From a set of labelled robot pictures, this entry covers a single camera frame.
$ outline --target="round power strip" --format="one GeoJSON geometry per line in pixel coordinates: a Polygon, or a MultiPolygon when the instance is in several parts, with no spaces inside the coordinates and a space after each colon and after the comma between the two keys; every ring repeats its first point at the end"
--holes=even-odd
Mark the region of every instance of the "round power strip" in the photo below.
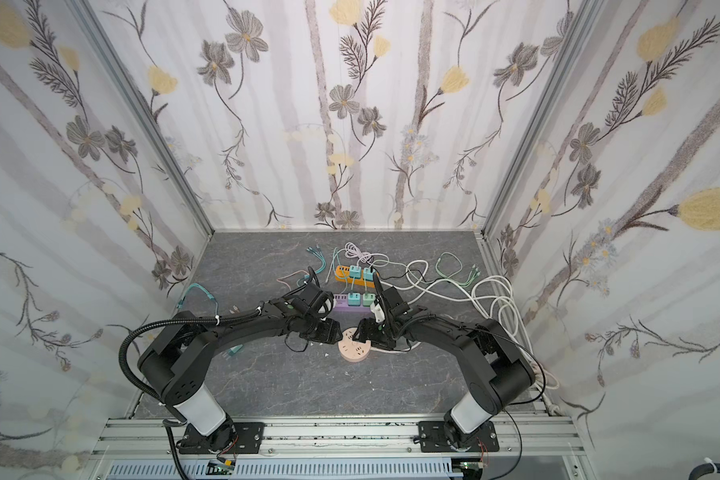
{"type": "Polygon", "coordinates": [[[338,352],[349,362],[364,360],[371,352],[370,340],[366,340],[365,343],[360,343],[352,339],[356,330],[356,327],[344,330],[344,335],[338,342],[338,352]]]}

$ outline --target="floral wallpaper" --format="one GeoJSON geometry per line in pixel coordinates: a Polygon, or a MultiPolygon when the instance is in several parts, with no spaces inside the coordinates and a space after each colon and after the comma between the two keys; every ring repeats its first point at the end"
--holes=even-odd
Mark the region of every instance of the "floral wallpaper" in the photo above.
{"type": "Polygon", "coordinates": [[[720,462],[720,2],[604,4],[489,238],[599,478],[720,462]]]}
{"type": "Polygon", "coordinates": [[[479,229],[578,2],[91,4],[215,228],[479,229]]]}
{"type": "Polygon", "coordinates": [[[66,6],[0,1],[0,478],[77,478],[126,414],[120,342],[206,242],[163,171],[66,6]]]}

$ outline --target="gray tabletop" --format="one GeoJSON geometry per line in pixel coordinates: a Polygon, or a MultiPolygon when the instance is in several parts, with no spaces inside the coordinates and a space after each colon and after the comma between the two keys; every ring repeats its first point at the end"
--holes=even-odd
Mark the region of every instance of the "gray tabletop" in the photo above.
{"type": "MultiPolygon", "coordinates": [[[[363,251],[381,252],[391,260],[406,264],[411,260],[430,262],[427,278],[436,278],[434,261],[444,251],[461,258],[466,277],[469,267],[477,264],[485,277],[484,264],[472,232],[309,232],[309,233],[219,233],[209,243],[194,281],[207,288],[219,301],[220,313],[254,308],[260,300],[286,293],[276,278],[305,269],[317,269],[320,262],[306,251],[320,245],[328,266],[334,247],[355,243],[363,251]]],[[[342,264],[354,264],[342,256],[342,264]]],[[[331,279],[323,287],[340,293],[344,283],[331,279]]],[[[441,262],[442,271],[455,270],[453,259],[441,262]]],[[[401,266],[379,268],[383,276],[401,275],[401,266]]],[[[297,276],[288,279],[291,286],[297,276]]],[[[407,286],[405,279],[390,280],[407,286]]],[[[433,291],[462,297],[456,287],[436,285],[433,291]]],[[[402,292],[412,299],[420,290],[402,292]]],[[[418,304],[452,316],[475,322],[480,315],[470,302],[451,302],[425,295],[418,304]]],[[[186,298],[184,310],[196,315],[213,314],[213,302],[198,289],[186,298]]],[[[353,314],[334,312],[331,318],[342,329],[357,326],[353,314]]],[[[336,345],[311,343],[304,352],[292,352],[284,337],[267,338],[245,344],[237,353],[219,355],[211,362],[206,384],[222,408],[231,416],[396,414],[446,412],[466,393],[466,385],[455,358],[429,344],[405,353],[372,351],[360,362],[344,360],[336,345]]],[[[304,340],[291,335],[288,344],[299,350],[304,340]]],[[[167,416],[166,410],[149,396],[142,396],[135,418],[167,416]]]]}

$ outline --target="metal corner post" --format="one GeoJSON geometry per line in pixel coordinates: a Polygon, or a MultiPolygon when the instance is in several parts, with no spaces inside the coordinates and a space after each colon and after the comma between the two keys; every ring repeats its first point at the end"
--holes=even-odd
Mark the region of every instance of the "metal corner post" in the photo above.
{"type": "Polygon", "coordinates": [[[192,187],[187,183],[181,171],[178,161],[173,157],[173,154],[163,139],[157,122],[155,122],[152,114],[146,109],[142,101],[141,93],[135,86],[125,65],[117,56],[117,53],[115,53],[114,47],[104,32],[104,28],[99,23],[98,18],[96,18],[93,7],[88,3],[88,0],[65,1],[75,20],[77,20],[77,24],[82,29],[88,43],[90,43],[90,46],[96,52],[96,56],[104,65],[112,82],[114,82],[115,88],[122,95],[123,100],[128,105],[128,109],[139,122],[150,144],[160,159],[162,159],[168,176],[179,190],[186,206],[190,208],[192,215],[194,215],[200,223],[205,234],[208,236],[212,235],[213,226],[208,220],[208,216],[206,216],[205,211],[203,211],[200,203],[197,201],[192,187]]]}
{"type": "MultiPolygon", "coordinates": [[[[509,202],[520,173],[533,153],[534,146],[544,128],[544,123],[549,117],[557,98],[563,91],[565,82],[573,71],[576,58],[584,47],[586,39],[595,24],[597,14],[605,2],[606,0],[583,0],[578,13],[574,17],[574,22],[570,26],[570,33],[566,36],[562,47],[560,47],[560,57],[554,63],[552,73],[547,79],[536,109],[530,117],[523,139],[512,157],[512,162],[501,183],[499,193],[487,212],[485,225],[480,231],[483,240],[486,242],[490,242],[488,235],[499,222],[501,212],[509,202]]],[[[496,264],[496,259],[493,258],[492,253],[489,253],[489,255],[490,259],[496,264]]]]}

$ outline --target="cable tie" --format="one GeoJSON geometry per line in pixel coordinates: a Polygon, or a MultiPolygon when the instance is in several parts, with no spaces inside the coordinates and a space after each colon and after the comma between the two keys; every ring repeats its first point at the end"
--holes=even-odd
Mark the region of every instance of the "cable tie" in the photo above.
{"type": "Polygon", "coordinates": [[[710,459],[710,457],[704,457],[704,462],[709,463],[712,465],[712,467],[715,469],[712,473],[717,473],[717,465],[710,459]]]}

